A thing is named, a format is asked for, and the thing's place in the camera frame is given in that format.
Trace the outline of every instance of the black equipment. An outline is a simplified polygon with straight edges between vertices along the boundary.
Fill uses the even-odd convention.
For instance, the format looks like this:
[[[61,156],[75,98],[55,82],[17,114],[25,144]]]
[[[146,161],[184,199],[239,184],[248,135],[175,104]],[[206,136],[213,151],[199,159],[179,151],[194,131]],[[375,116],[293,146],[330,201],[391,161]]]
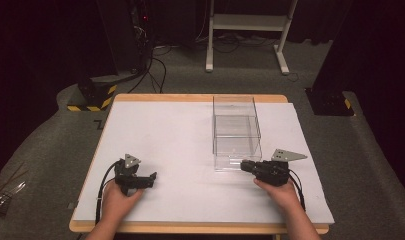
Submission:
[[[126,159],[120,159],[115,163],[115,183],[121,187],[121,192],[129,196],[132,189],[151,188],[156,179],[156,172],[149,177],[138,177],[136,175],[141,161],[126,154]]]
[[[250,172],[256,176],[256,179],[276,187],[286,184],[290,177],[289,163],[287,162],[243,160],[240,163],[240,169]]]

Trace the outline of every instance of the human hand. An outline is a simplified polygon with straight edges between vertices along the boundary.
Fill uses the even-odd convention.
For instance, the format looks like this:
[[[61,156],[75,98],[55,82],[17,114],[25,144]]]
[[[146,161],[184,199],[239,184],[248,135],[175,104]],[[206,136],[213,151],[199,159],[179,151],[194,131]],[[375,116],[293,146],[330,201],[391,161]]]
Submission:
[[[110,221],[119,224],[139,201],[144,189],[138,189],[130,197],[121,192],[115,181],[110,181],[103,192],[101,221]]]
[[[293,182],[290,179],[280,187],[275,187],[256,178],[254,179],[254,183],[264,189],[283,211],[295,206],[301,206]]]

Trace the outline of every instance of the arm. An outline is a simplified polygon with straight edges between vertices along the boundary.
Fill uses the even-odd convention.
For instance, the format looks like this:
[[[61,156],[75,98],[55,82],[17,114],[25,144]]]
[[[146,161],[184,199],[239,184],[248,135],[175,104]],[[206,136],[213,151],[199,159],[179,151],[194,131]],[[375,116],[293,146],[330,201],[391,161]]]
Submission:
[[[291,180],[280,187],[274,187],[258,179],[254,179],[254,182],[260,188],[264,189],[279,206],[280,211],[286,219],[290,239],[320,239],[320,236],[296,196],[295,187]]]
[[[120,187],[114,181],[110,181],[103,192],[102,218],[86,239],[113,239],[121,221],[142,194],[143,189],[138,189],[132,196],[124,196]]]

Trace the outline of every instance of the clear plastic box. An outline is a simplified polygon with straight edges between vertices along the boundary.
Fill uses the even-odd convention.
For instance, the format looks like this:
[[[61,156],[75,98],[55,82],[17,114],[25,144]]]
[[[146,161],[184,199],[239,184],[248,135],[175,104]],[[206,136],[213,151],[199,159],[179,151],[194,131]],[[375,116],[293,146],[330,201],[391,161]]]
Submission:
[[[260,161],[261,133],[252,96],[214,96],[213,153],[215,170],[240,170],[244,159]]]

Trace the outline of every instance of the white stand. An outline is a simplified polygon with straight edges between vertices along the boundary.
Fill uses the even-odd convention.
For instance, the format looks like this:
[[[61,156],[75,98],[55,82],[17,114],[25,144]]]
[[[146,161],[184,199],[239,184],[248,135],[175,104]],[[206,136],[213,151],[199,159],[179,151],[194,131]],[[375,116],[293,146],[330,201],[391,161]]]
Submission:
[[[292,0],[287,16],[265,16],[265,15],[239,15],[239,14],[214,14],[214,0],[211,1],[209,19],[208,49],[206,55],[206,71],[214,70],[213,32],[214,29],[229,30],[254,30],[254,31],[276,31],[282,32],[279,45],[274,45],[280,70],[283,75],[289,74],[286,60],[283,56],[283,47],[292,23],[298,0]]]

